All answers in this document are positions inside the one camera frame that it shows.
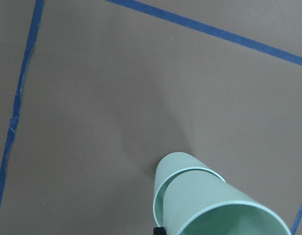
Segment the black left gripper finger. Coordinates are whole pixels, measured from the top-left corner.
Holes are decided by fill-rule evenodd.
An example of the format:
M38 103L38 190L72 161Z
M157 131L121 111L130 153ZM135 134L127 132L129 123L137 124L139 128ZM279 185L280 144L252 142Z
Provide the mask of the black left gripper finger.
M165 235L165 228L164 227L155 227L153 229L153 235Z

